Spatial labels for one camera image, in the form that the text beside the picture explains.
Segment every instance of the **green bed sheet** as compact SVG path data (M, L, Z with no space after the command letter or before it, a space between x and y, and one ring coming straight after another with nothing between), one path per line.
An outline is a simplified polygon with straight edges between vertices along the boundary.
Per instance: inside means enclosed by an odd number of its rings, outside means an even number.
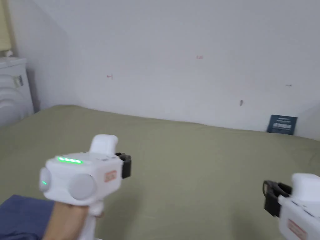
M105 240L277 239L263 181L320 169L320 142L306 138L55 106L0 129L0 203L43 198L45 161L88 151L97 134L118 136L117 151L133 159L132 176L105 199L96 229Z

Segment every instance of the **washing machine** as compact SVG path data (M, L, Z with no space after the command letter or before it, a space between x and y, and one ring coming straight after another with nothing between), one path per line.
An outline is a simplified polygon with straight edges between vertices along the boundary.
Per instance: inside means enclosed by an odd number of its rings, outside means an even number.
M26 59L0 58L0 128L33 113Z

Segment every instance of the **small sign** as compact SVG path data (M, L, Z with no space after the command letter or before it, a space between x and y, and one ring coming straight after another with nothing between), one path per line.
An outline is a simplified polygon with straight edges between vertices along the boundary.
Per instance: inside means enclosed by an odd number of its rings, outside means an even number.
M271 115L267 132L293 135L297 117Z

